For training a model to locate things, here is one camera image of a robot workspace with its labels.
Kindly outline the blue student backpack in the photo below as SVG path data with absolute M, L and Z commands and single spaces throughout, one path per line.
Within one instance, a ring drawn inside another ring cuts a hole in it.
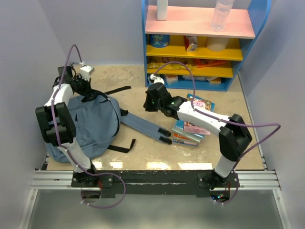
M 121 124 L 161 143 L 172 144 L 169 131 L 121 109 L 118 101 L 110 96 L 111 92 L 97 92 L 98 96 L 92 101 L 81 102 L 83 96 L 80 95 L 71 97 L 68 103 L 76 126 L 76 139 L 88 158 L 94 159 L 107 149 L 122 153 L 130 151 L 130 147 L 112 145 Z

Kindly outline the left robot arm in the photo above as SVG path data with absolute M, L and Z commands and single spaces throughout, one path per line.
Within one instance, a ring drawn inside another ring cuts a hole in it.
M 84 65 L 77 73 L 74 67 L 59 67 L 49 101 L 35 109 L 42 137 L 63 154 L 73 166 L 72 180 L 85 187 L 98 184 L 99 176 L 92 161 L 84 154 L 77 139 L 76 126 L 67 107 L 74 93 L 88 96 L 91 92 L 90 75 L 93 67 Z

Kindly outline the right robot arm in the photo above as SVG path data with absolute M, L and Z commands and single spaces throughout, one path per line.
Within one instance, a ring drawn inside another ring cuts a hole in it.
M 194 105 L 194 100 L 171 96 L 162 83 L 154 83 L 146 91 L 144 109 L 147 112 L 161 111 L 166 117 L 187 121 L 202 127 L 219 139 L 221 157 L 210 175 L 203 181 L 210 189 L 224 187 L 243 152 L 252 141 L 252 136 L 240 115 L 221 115 Z

